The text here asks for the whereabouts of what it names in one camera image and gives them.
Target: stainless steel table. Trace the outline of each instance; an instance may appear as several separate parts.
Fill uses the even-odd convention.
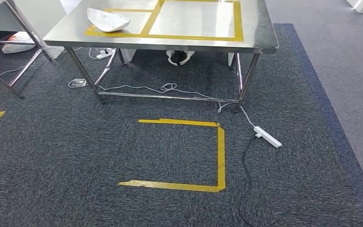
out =
[[[17,10],[15,3],[13,0],[0,0],[0,5],[5,5],[9,12],[12,14],[14,19],[20,24],[20,26],[23,28],[24,31],[28,33],[28,35],[33,40],[33,43],[25,43],[25,42],[15,42],[15,41],[0,41],[0,44],[17,44],[17,45],[36,45],[38,47],[38,50],[35,52],[34,56],[31,58],[31,60],[25,65],[25,67],[20,71],[17,76],[15,76],[9,83],[2,80],[0,78],[0,85],[2,85],[7,90],[11,91],[13,94],[18,96],[19,98],[22,98],[22,95],[20,92],[15,90],[13,86],[17,83],[17,81],[20,79],[20,77],[24,74],[24,72],[30,67],[30,65],[37,59],[37,57],[43,53],[48,60],[52,60],[52,57],[50,54],[44,49],[43,45],[40,44],[40,42],[37,40],[37,38],[33,35],[33,31],[31,27],[27,24],[27,22],[23,19],[24,17],[21,16],[21,12]]]
[[[88,20],[87,8],[124,15],[131,23],[126,30],[101,32]],[[279,47],[265,0],[83,0],[44,40],[48,45],[65,46],[101,103],[102,96],[135,96],[237,103],[235,110],[242,104],[260,55],[273,54]],[[117,48],[95,82],[71,48],[80,46]],[[119,48],[233,52],[239,96],[228,100],[99,91],[115,55],[124,63]],[[239,53],[254,54],[244,82]]]

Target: white bowl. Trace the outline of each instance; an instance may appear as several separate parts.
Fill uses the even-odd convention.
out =
[[[88,19],[103,32],[114,32],[127,27],[130,19],[119,14],[88,8]]]

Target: white cable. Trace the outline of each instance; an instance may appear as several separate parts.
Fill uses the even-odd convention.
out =
[[[24,68],[25,66],[22,66],[22,67],[20,67],[20,68],[18,68],[18,69],[15,69],[15,70],[8,70],[8,71],[5,71],[5,72],[3,72],[3,73],[1,73],[0,74],[0,76],[2,76],[3,74],[5,74],[5,73],[8,73],[8,72],[16,72],[16,71],[18,71],[18,70],[20,70],[20,69],[22,69],[22,68]]]
[[[148,89],[148,90],[151,90],[151,91],[155,91],[157,93],[160,93],[160,94],[164,94],[168,91],[178,91],[178,92],[182,92],[182,93],[188,93],[188,94],[196,94],[196,95],[200,95],[202,97],[205,97],[205,98],[212,98],[212,99],[215,99],[213,97],[210,97],[210,96],[206,96],[206,95],[203,95],[199,92],[194,92],[194,91],[182,91],[182,90],[179,90],[179,89],[176,89],[177,88],[177,84],[174,84],[174,83],[166,83],[164,85],[162,85],[162,87],[160,88],[161,91],[158,91],[158,90],[155,90],[155,89],[152,89],[150,87],[146,87],[146,86],[141,86],[141,87],[133,87],[133,86],[130,86],[130,85],[122,85],[122,86],[119,86],[119,87],[110,87],[110,88],[103,88],[101,86],[98,86],[100,89],[104,90],[104,91],[107,91],[107,90],[111,90],[111,89],[119,89],[119,88],[122,88],[122,87],[130,87],[130,88],[145,88],[145,89]],[[219,109],[218,109],[218,113],[220,113],[222,111],[222,108],[229,105],[231,103],[226,103],[225,105],[220,105],[220,103],[218,103],[219,105]]]
[[[80,49],[82,49],[83,47],[79,47],[79,48],[77,48],[77,49],[75,49],[75,50],[73,50],[73,51],[78,51],[78,50],[80,50]],[[40,49],[40,50],[49,50],[49,49],[54,49],[54,50],[56,50],[56,51],[59,51],[59,52],[67,52],[67,51],[61,51],[61,50],[58,50],[58,49],[56,49],[56,48],[54,48],[54,47],[49,47],[49,48],[45,48],[45,49]]]
[[[91,50],[92,50],[92,47],[90,48],[90,50],[88,51],[88,56],[90,56],[90,58],[92,58],[92,59],[98,59],[98,58],[94,58],[93,56],[91,56]]]
[[[253,128],[255,128],[255,125],[250,121],[250,119],[249,119],[247,113],[245,112],[244,108],[242,106],[240,106],[240,108],[241,108],[241,110],[243,110],[243,113],[244,113],[245,117],[247,118],[248,122],[250,123],[250,125],[252,125]]]

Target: person's feet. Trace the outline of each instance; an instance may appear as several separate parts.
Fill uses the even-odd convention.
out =
[[[180,65],[184,65],[194,53],[194,51],[166,51],[168,62],[174,66],[178,66],[177,62]]]

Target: carpet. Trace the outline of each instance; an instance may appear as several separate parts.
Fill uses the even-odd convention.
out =
[[[257,139],[248,147],[251,188],[242,156],[255,133],[242,113],[230,106],[217,113],[216,103],[146,98],[106,97],[101,105],[89,88],[68,88],[79,78],[69,56],[40,57],[16,84],[25,99],[0,88],[0,111],[6,111],[0,118],[0,226],[243,227],[241,202],[241,215],[256,227],[363,227],[363,173],[294,28],[275,29],[280,49],[261,57],[244,107],[283,146]],[[106,61],[87,52],[76,53],[96,78]],[[0,58],[0,72],[31,54]],[[251,57],[242,54],[243,71]],[[234,98],[236,75],[226,63],[227,54],[197,52],[176,68],[164,52],[138,51],[127,65],[116,60],[102,86],[176,83]],[[224,190],[117,185],[132,179],[216,184],[216,130],[138,122],[158,118],[220,123]]]

